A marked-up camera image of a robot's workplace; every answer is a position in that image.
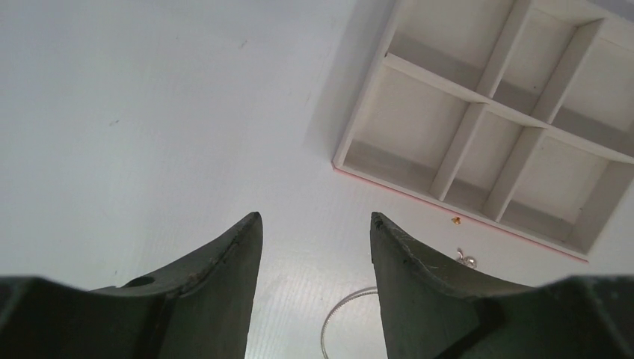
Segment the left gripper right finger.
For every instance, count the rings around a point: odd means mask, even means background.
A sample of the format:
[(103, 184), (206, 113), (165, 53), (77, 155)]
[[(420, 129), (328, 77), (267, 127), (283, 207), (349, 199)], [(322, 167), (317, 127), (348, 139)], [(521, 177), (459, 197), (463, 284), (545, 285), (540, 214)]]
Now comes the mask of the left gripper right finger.
[(543, 286), (472, 269), (373, 212), (372, 264), (389, 358), (631, 358), (633, 278)]

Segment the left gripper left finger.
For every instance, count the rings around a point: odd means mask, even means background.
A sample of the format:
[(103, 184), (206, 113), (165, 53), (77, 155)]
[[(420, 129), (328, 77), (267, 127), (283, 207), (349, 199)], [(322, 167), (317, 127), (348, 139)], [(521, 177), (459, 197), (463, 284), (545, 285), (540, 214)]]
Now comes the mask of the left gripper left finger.
[(262, 244), (262, 218), (252, 212), (123, 286), (88, 291), (3, 277), (1, 356), (243, 358)]

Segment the pink compartment tray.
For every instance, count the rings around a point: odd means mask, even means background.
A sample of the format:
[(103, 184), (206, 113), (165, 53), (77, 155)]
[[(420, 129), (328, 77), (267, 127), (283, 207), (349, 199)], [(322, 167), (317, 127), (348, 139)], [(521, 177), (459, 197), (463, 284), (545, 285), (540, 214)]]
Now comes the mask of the pink compartment tray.
[(333, 166), (586, 261), (633, 186), (633, 3), (396, 1)]

